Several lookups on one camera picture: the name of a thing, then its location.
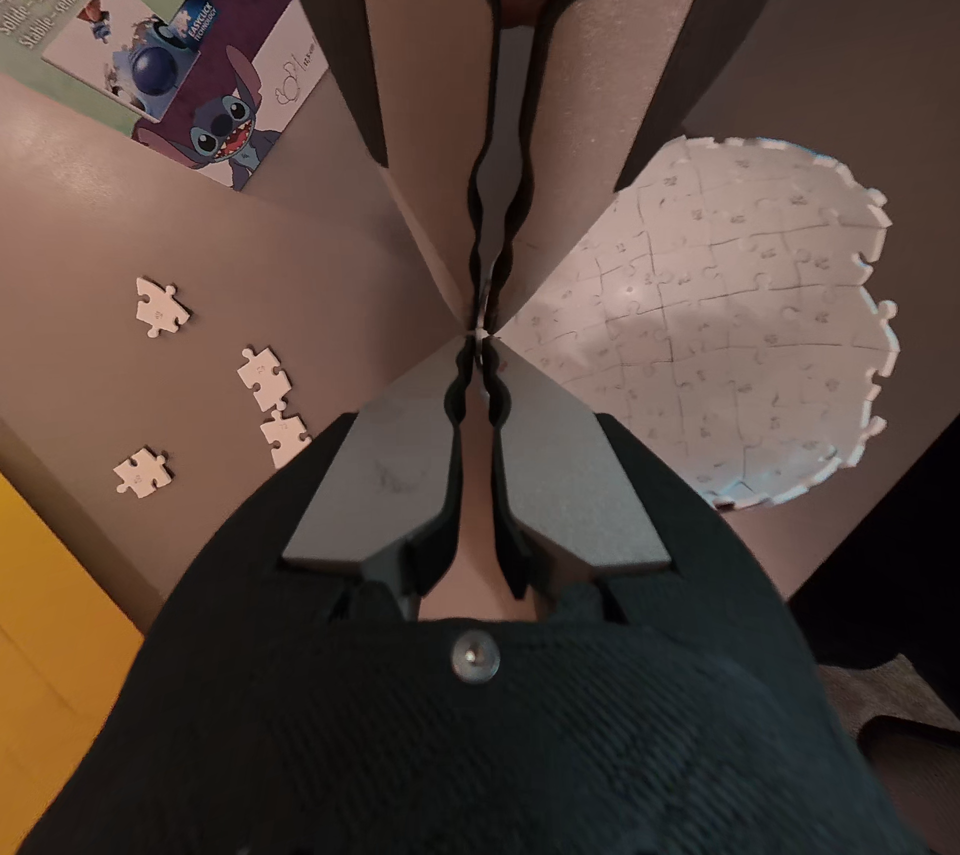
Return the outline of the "blue puzzle ball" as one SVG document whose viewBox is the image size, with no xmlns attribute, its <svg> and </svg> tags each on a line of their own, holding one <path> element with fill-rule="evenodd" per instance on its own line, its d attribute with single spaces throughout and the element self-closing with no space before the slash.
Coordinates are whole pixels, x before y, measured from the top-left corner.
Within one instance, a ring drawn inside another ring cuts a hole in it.
<svg viewBox="0 0 960 855">
<path fill-rule="evenodd" d="M 855 467 L 900 352 L 886 196 L 788 141 L 666 144 L 497 333 L 715 507 Z"/>
</svg>

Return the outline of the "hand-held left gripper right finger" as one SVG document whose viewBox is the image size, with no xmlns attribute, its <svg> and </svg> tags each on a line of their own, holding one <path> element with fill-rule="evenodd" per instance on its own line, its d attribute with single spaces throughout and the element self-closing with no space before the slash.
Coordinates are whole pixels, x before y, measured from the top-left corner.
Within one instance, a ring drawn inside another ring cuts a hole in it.
<svg viewBox="0 0 960 855">
<path fill-rule="evenodd" d="M 497 337 L 484 339 L 497 561 L 513 597 L 659 572 L 666 545 L 598 417 Z"/>
</svg>

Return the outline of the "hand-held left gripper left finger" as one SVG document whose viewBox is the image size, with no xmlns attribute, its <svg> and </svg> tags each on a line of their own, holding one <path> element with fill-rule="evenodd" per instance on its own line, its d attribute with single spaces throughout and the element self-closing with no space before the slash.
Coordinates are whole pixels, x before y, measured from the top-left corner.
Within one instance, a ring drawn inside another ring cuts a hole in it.
<svg viewBox="0 0 960 855">
<path fill-rule="evenodd" d="M 364 405 L 283 561 L 425 597 L 458 547 L 465 395 L 466 340 L 454 337 Z"/>
</svg>

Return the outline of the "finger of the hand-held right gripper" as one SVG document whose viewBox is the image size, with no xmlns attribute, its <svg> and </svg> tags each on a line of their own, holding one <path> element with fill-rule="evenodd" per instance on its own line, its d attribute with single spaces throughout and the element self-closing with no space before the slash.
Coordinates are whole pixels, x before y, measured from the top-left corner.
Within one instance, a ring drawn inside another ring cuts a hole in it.
<svg viewBox="0 0 960 855">
<path fill-rule="evenodd" d="M 469 189 L 487 136 L 488 0 L 364 0 L 387 163 L 383 177 L 444 302 L 473 320 Z"/>
<path fill-rule="evenodd" d="M 613 203 L 695 0 L 547 0 L 518 122 L 520 182 L 487 325 L 522 308 Z"/>
</svg>

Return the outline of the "white puzzle piece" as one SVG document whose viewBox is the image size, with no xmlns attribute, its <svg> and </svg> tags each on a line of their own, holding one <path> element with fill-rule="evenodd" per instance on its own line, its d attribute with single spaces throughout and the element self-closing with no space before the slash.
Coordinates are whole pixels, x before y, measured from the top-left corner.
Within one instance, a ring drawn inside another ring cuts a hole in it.
<svg viewBox="0 0 960 855">
<path fill-rule="evenodd" d="M 173 475 L 167 468 L 165 453 L 144 447 L 113 468 L 119 479 L 118 494 L 132 492 L 143 499 L 171 484 Z"/>
<path fill-rule="evenodd" d="M 162 333 L 176 334 L 191 319 L 191 312 L 177 300 L 174 285 L 160 286 L 145 277 L 135 280 L 138 301 L 136 319 L 147 327 L 150 339 Z"/>
<path fill-rule="evenodd" d="M 276 470 L 288 465 L 312 441 L 303 419 L 296 414 L 287 416 L 278 407 L 261 424 L 260 432 L 268 443 Z"/>
<path fill-rule="evenodd" d="M 282 368 L 280 359 L 268 346 L 260 351 L 246 346 L 242 349 L 245 363 L 237 369 L 244 386 L 252 391 L 262 413 L 271 410 L 283 412 L 286 396 L 292 391 L 292 383 Z"/>
</svg>

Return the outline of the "yellow board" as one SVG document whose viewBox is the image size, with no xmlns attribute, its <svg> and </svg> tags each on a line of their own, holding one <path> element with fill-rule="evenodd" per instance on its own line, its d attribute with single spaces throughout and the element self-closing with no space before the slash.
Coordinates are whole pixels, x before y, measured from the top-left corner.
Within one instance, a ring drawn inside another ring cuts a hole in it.
<svg viewBox="0 0 960 855">
<path fill-rule="evenodd" d="M 1 478 L 1 852 L 15 853 L 113 709 L 142 635 Z"/>
</svg>

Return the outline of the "printed puzzle box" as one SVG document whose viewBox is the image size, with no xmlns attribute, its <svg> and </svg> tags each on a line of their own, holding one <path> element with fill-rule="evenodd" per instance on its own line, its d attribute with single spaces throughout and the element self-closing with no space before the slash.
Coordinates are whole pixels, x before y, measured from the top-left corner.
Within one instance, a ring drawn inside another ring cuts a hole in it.
<svg viewBox="0 0 960 855">
<path fill-rule="evenodd" d="M 238 192 L 328 67 L 300 0 L 1 0 L 2 74 Z"/>
</svg>

